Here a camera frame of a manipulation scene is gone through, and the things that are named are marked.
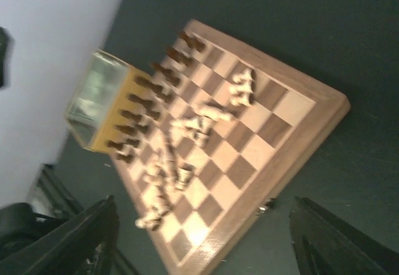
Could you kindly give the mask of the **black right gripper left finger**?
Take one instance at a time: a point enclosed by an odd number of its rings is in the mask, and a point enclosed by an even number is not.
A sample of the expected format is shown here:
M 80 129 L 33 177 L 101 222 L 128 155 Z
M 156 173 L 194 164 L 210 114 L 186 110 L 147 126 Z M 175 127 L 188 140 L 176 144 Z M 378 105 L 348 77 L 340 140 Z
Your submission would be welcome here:
M 29 203 L 1 208 L 1 274 L 110 274 L 119 231 L 113 196 L 69 219 Z

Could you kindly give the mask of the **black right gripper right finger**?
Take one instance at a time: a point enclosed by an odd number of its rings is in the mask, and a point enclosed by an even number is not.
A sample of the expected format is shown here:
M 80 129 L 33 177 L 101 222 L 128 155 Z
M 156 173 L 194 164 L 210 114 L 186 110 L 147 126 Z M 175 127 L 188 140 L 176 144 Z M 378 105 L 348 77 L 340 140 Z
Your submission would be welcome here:
M 390 273 L 388 248 L 309 198 L 294 198 L 289 229 L 301 274 Z

